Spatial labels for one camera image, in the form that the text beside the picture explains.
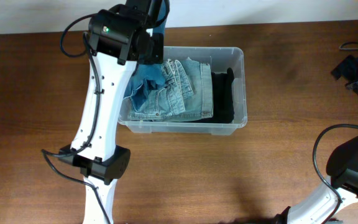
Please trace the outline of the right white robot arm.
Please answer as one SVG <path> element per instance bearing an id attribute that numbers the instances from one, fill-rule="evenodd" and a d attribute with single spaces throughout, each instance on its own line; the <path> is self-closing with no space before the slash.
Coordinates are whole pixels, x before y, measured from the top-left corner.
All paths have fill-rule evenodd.
<path id="1" fill-rule="evenodd" d="M 339 50 L 358 51 L 358 42 L 345 42 Z M 335 79 L 345 78 L 345 87 L 358 95 L 358 58 L 348 55 L 331 74 Z M 358 202 L 358 136 L 333 150 L 326 164 L 326 176 L 316 162 L 320 140 L 328 131 L 339 128 L 358 130 L 358 125 L 335 124 L 319 134 L 313 146 L 312 162 L 321 184 L 304 201 L 277 214 L 273 223 L 334 223 L 332 217 L 337 212 Z"/>

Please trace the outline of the clear plastic storage bin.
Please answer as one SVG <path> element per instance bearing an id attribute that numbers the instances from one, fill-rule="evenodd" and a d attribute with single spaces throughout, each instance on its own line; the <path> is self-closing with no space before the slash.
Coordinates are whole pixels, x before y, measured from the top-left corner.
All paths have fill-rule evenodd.
<path id="1" fill-rule="evenodd" d="M 234 120 L 229 124 L 223 123 L 168 123 L 131 121 L 128 118 L 130 102 L 122 104 L 118 123 L 127 126 L 133 133 L 205 133 L 229 136 L 235 130 L 247 124 L 246 78 L 244 73 L 244 53 L 238 47 L 179 47 L 165 46 L 163 58 L 166 60 L 193 60 L 208 63 L 214 73 L 224 73 L 228 68 L 233 69 L 232 99 Z"/>

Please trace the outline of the light blue jeans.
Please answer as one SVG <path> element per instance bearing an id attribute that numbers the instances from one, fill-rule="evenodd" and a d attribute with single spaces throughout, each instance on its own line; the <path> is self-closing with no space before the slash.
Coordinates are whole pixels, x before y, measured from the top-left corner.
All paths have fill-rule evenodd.
<path id="1" fill-rule="evenodd" d="M 211 67 L 191 58 L 167 59 L 162 63 L 165 85 L 151 92 L 143 110 L 135 111 L 131 100 L 131 121 L 189 122 L 213 116 L 213 82 Z"/>

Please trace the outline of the black garment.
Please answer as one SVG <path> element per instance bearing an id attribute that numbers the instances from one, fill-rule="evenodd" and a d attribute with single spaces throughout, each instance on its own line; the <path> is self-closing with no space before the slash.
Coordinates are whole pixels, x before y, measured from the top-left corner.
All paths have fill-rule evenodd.
<path id="1" fill-rule="evenodd" d="M 213 116 L 198 120 L 197 123 L 229 124 L 234 120 L 232 83 L 234 72 L 228 68 L 226 73 L 212 73 L 213 82 Z"/>

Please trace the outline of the dark blue jeans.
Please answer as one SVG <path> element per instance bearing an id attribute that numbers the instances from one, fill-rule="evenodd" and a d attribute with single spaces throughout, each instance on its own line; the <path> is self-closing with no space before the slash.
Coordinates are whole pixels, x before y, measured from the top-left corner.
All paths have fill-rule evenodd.
<path id="1" fill-rule="evenodd" d="M 163 63 L 163 46 L 165 35 L 165 24 L 170 12 L 170 1 L 162 1 L 157 18 L 158 26 L 152 30 L 152 39 L 155 42 L 153 53 L 146 60 L 146 64 L 137 64 L 137 70 L 131 76 L 127 84 L 124 98 L 131 100 L 133 110 L 143 110 L 146 102 L 151 100 L 151 92 L 159 90 L 165 85 L 165 78 L 162 75 L 161 68 Z"/>

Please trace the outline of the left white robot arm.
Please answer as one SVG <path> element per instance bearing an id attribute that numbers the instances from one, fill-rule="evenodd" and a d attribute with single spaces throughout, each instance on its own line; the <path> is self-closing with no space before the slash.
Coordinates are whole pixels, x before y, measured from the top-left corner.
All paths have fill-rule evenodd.
<path id="1" fill-rule="evenodd" d="M 140 65 L 162 58 L 168 7 L 114 6 L 88 15 L 83 34 L 89 58 L 89 85 L 80 126 L 74 140 L 56 158 L 80 169 L 86 189 L 84 223 L 112 223 L 117 180 L 131 152 L 116 145 L 116 125 L 129 80 Z"/>

